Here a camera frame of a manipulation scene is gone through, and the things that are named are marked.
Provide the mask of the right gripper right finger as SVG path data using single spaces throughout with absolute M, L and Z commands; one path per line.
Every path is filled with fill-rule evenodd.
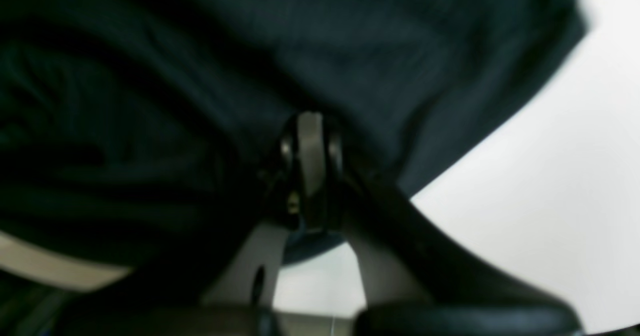
M 354 335 L 583 334 L 565 301 L 446 236 L 336 131 L 327 153 L 365 291 Z

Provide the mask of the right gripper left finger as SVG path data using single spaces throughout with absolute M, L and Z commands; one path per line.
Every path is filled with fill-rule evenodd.
M 300 113 L 270 162 L 183 244 L 64 311 L 57 335 L 281 335 L 272 311 L 290 233 L 326 229 L 323 116 Z

